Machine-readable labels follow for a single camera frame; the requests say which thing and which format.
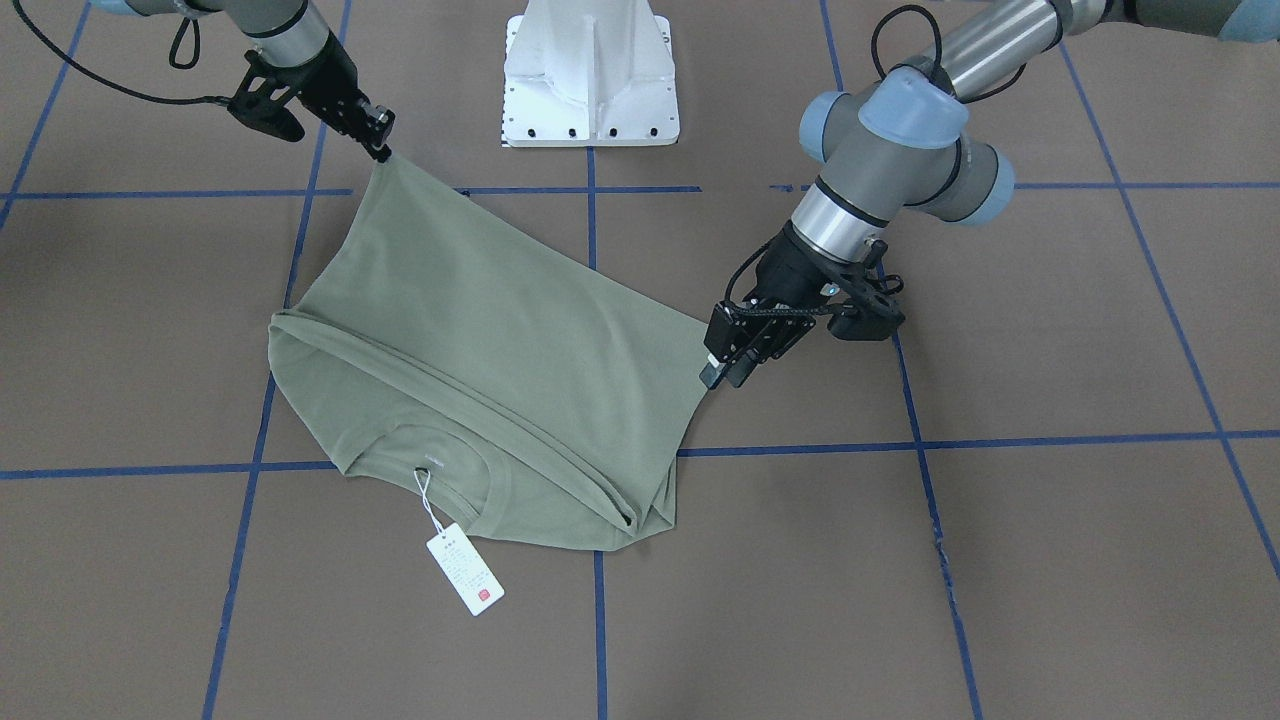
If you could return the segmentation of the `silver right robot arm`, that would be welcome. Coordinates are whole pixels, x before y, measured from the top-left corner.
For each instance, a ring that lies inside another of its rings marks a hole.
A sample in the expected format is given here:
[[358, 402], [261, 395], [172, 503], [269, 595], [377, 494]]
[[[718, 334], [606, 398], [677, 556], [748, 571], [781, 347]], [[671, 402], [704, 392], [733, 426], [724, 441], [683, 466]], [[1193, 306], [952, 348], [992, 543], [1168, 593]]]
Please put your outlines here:
[[296, 100], [323, 124], [352, 138], [375, 161], [385, 161], [396, 122], [360, 88], [358, 70], [337, 32], [312, 1], [96, 1], [118, 15], [180, 15], [196, 22], [225, 14], [252, 44], [250, 65], [236, 92], [221, 100], [242, 126], [287, 142], [305, 136], [288, 108]]

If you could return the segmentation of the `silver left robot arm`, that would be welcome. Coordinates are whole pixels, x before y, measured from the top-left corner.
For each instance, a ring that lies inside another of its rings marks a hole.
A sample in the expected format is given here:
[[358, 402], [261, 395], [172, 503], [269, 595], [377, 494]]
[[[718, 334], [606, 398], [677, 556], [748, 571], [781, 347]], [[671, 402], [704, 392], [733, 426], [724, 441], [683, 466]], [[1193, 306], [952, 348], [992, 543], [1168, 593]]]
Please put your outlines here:
[[877, 82], [827, 92], [803, 114], [799, 138], [820, 173], [780, 233], [748, 265], [744, 299], [716, 305], [701, 372], [708, 388], [741, 386], [782, 357], [819, 318], [845, 341], [887, 340], [904, 323], [902, 281], [881, 277], [884, 231], [901, 210], [980, 225], [1010, 202], [1016, 176], [1005, 155], [973, 140], [970, 105], [1009, 88], [1027, 63], [1101, 23], [1258, 44], [1277, 38], [1275, 1], [995, 1], [955, 31], [893, 65]]

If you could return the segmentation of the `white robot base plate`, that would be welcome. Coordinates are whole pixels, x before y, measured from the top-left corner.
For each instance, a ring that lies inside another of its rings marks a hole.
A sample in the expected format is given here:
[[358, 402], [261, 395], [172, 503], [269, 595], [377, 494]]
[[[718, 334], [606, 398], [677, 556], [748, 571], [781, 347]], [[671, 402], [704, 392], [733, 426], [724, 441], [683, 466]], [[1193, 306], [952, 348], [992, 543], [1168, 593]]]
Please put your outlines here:
[[648, 1], [530, 1], [506, 22], [500, 142], [646, 147], [681, 132], [672, 28]]

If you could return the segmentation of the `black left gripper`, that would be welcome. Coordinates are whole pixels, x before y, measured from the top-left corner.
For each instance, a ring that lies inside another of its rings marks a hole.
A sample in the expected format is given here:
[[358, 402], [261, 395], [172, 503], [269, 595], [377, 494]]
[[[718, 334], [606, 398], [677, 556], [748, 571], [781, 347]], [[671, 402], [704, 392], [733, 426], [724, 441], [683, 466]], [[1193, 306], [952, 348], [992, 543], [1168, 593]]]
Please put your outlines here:
[[851, 261], [832, 260], [785, 225], [733, 273], [714, 306], [700, 382], [716, 389], [726, 378], [740, 388], [759, 364], [782, 357], [820, 316], [838, 340], [887, 340], [906, 319], [895, 297], [902, 279], [876, 274], [887, 249], [873, 236], [855, 243]]

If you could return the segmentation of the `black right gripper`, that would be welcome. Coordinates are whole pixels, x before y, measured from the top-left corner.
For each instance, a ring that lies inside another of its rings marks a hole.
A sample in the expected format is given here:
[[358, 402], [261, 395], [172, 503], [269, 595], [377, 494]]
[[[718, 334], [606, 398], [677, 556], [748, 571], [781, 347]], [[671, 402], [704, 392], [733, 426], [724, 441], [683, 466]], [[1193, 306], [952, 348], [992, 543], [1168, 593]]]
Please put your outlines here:
[[356, 65], [338, 41], [328, 40], [314, 59], [298, 67], [274, 65], [259, 50], [244, 56], [250, 68], [227, 108], [242, 126], [300, 142], [305, 129], [288, 109], [288, 102], [298, 100], [321, 123], [360, 143], [374, 161], [390, 158], [387, 141], [396, 114], [371, 104], [360, 90]]

